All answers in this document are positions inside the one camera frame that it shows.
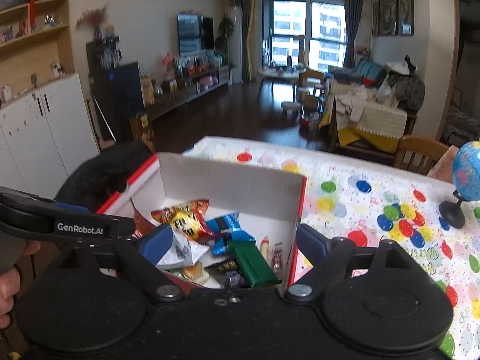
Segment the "person's left hand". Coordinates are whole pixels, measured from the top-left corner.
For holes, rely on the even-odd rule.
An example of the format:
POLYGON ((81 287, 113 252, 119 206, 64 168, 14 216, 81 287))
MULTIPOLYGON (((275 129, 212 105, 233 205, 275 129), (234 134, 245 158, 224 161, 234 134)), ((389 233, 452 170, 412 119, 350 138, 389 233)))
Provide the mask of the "person's left hand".
MULTIPOLYGON (((27 241, 24 248, 23 255, 30 256, 32 277, 35 278, 37 274, 34 255, 41 249, 39 241, 27 241)), ((0 328, 5 329, 11 325, 11 311, 16 302, 16 295, 20 291, 22 276, 20 271, 13 267, 6 273, 1 274, 0 282, 0 328)))

